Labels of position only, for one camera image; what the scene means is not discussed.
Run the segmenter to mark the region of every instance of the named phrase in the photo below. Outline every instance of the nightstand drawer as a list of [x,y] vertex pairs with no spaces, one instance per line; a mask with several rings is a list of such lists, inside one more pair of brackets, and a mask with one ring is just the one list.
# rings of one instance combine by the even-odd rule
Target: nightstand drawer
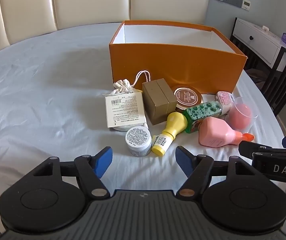
[[240,38],[250,48],[254,49],[268,63],[272,63],[278,47],[262,36],[259,32],[239,21],[236,21],[233,35]]

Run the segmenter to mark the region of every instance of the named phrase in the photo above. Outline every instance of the green soap bottle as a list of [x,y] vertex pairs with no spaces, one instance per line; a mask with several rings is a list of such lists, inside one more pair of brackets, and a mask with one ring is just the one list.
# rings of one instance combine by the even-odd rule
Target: green soap bottle
[[183,115],[187,119],[187,133],[195,132],[206,117],[217,117],[222,112],[222,105],[218,101],[209,101],[197,106],[189,107],[184,110]]

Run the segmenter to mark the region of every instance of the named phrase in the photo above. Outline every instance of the barcode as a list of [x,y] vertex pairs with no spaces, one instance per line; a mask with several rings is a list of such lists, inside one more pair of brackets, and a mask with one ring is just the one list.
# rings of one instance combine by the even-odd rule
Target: barcode
[[112,100],[112,105],[119,104],[120,102],[121,102],[121,99]]
[[158,140],[158,142],[157,143],[159,143],[160,145],[162,145],[162,146],[164,146],[165,145],[165,143],[166,143],[166,138],[160,138],[160,140]]

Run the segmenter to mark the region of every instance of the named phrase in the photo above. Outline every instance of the upholstered headboard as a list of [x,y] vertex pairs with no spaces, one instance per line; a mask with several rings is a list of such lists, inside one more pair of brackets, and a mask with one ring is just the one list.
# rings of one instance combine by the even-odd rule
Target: upholstered headboard
[[208,0],[0,0],[0,50],[78,25],[159,19],[202,24]]

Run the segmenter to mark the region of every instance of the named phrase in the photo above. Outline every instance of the thermostat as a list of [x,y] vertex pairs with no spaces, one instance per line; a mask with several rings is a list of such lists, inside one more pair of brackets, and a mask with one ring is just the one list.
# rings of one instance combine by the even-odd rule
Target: thermostat
[[251,6],[251,2],[248,0],[243,0],[242,9],[249,11]]

